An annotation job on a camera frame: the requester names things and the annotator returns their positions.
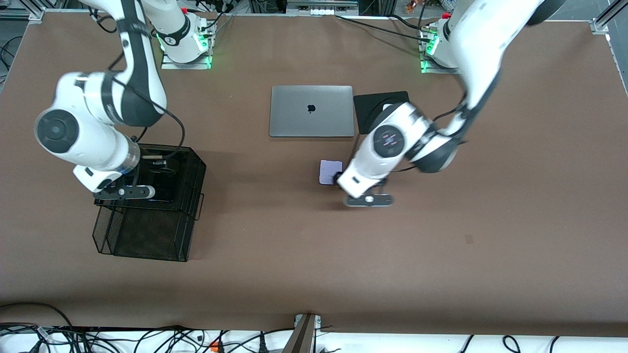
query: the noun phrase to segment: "black mouse pad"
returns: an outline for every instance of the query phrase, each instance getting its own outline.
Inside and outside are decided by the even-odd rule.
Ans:
[[[373,121],[384,110],[385,104],[409,102],[408,93],[387,92],[354,96],[355,118],[361,135],[368,134],[374,126]]]

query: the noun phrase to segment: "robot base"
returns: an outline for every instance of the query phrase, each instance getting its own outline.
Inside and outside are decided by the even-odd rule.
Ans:
[[[199,18],[200,26],[207,26],[207,20],[205,18]],[[198,44],[203,46],[206,49],[202,52],[198,58],[192,60],[188,63],[179,63],[171,58],[164,52],[163,45],[161,46],[161,51],[164,52],[163,58],[161,59],[161,68],[162,69],[170,69],[170,70],[208,70],[212,68],[212,58],[214,54],[214,42],[216,38],[216,28],[217,25],[214,23],[211,27],[206,30],[199,31],[199,40]]]
[[[388,178],[382,179],[374,187],[368,189],[364,195],[355,198],[347,196],[345,205],[348,207],[388,207],[393,204],[393,196],[384,193],[384,186],[388,182]]]

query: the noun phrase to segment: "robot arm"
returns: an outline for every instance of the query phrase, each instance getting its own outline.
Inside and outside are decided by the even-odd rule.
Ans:
[[[553,10],[560,6],[555,6],[555,0],[546,1],[552,3]],[[381,122],[362,142],[355,158],[338,178],[338,184],[351,197],[360,197],[386,177],[404,156],[424,173],[446,168],[497,84],[504,50],[543,3],[543,0],[459,0],[449,20],[437,22],[438,43],[428,53],[440,65],[456,67],[465,87],[465,98],[451,123],[445,129],[438,129],[409,103],[397,105],[393,111],[391,107],[385,109],[378,118]],[[408,122],[395,127],[403,148],[395,149],[394,156],[383,157],[376,150],[378,141],[384,138],[382,127],[391,121],[403,121],[402,114],[409,115],[405,118]]]
[[[138,164],[137,143],[113,125],[152,126],[163,111],[125,85],[166,107],[150,33],[139,0],[83,0],[116,21],[127,67],[122,72],[70,72],[57,83],[53,104],[35,123],[38,142],[51,154],[76,164],[75,176],[99,192]]]

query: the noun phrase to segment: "green led light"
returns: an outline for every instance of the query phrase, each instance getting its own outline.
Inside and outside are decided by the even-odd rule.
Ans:
[[[428,44],[427,53],[429,55],[434,55],[434,52],[436,51],[436,46],[438,46],[438,42],[438,36],[434,35],[434,38]]]
[[[161,38],[159,38],[159,36],[157,36],[157,41],[159,42],[159,47],[161,48],[161,51],[165,52],[165,50],[163,49],[163,42],[161,41]]]

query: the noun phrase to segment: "black strap on robot arm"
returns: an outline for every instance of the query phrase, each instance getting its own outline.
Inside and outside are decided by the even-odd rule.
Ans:
[[[456,131],[444,134],[435,123],[432,123],[423,136],[408,150],[405,157],[423,173],[438,173],[445,169],[455,156],[458,145],[462,144],[463,137],[486,105],[498,81],[499,72],[475,107],[463,105],[460,108],[457,121],[455,119],[450,123],[450,125],[460,124],[462,120],[462,124]]]
[[[126,85],[133,87],[145,97],[151,97],[151,84],[158,85],[158,87],[154,87],[154,89],[163,90],[161,79],[155,67],[152,46],[148,45],[146,47],[144,45],[145,39],[148,39],[150,42],[151,35],[145,23],[145,19],[138,17],[137,6],[142,9],[141,13],[144,13],[141,1],[120,1],[120,3],[123,17],[114,15],[114,19],[116,21],[117,32],[120,36],[122,37],[126,34],[128,37],[128,40],[122,40],[122,47],[127,67],[132,67],[133,70],[130,75],[128,75],[128,79],[124,80],[121,77],[126,75],[120,72],[106,72],[100,92],[102,104],[105,107],[107,115],[114,123],[148,127],[156,123],[164,112],[139,97],[132,90],[127,87],[124,88],[119,111],[114,105],[114,77],[124,82]]]

